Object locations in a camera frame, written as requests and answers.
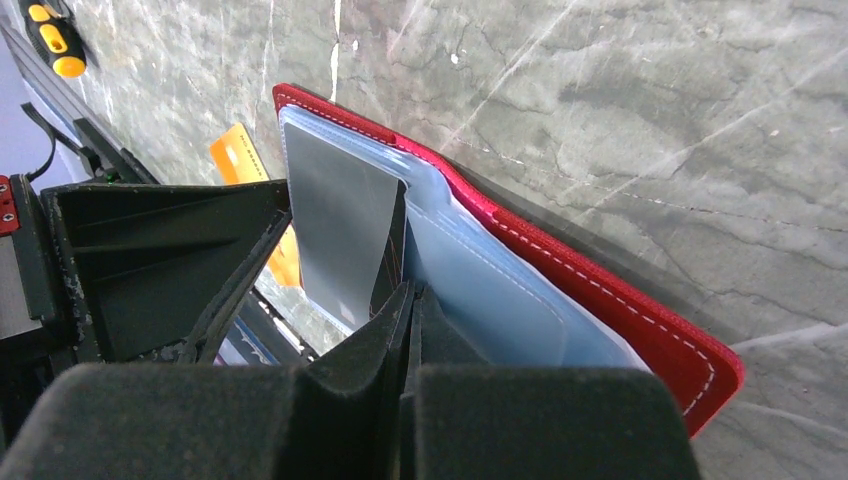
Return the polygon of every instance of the wallet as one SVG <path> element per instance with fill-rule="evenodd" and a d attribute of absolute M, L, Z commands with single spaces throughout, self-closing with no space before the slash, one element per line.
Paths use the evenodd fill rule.
<path fill-rule="evenodd" d="M 493 363 L 650 370 L 690 435 L 741 387 L 728 347 L 484 196 L 435 151 L 299 87 L 273 96 L 303 286 L 343 330 L 413 278 Z"/>

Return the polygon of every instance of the red plastic part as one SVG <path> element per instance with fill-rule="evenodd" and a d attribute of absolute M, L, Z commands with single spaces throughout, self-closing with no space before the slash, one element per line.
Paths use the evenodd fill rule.
<path fill-rule="evenodd" d="M 715 338 L 627 282 L 477 191 L 441 155 L 288 84 L 273 89 L 277 112 L 305 108 L 439 169 L 456 198 L 509 249 L 624 337 L 674 395 L 690 436 L 742 387 L 745 367 Z"/>
<path fill-rule="evenodd" d="M 9 178 L 0 175 L 0 237 L 21 228 Z"/>

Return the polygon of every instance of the black and yellow handle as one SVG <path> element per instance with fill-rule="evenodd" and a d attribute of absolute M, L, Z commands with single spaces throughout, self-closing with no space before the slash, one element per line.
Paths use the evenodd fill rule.
<path fill-rule="evenodd" d="M 19 0 L 19 5 L 27 36 L 41 59 L 62 77 L 82 75 L 85 51 L 70 20 L 38 0 Z"/>

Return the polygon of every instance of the marble surface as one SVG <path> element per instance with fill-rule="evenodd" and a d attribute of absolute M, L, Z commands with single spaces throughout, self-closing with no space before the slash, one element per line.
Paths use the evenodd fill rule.
<path fill-rule="evenodd" d="M 76 87 L 160 178 L 219 182 L 236 121 L 284 176 L 271 86 L 332 95 L 741 354 L 705 478 L 845 478 L 848 3 L 68 3 Z"/>

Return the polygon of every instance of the red bracket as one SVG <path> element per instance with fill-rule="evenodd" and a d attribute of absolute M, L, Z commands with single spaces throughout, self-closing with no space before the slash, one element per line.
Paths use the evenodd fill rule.
<path fill-rule="evenodd" d="M 0 237 L 21 228 L 9 178 L 0 175 Z"/>

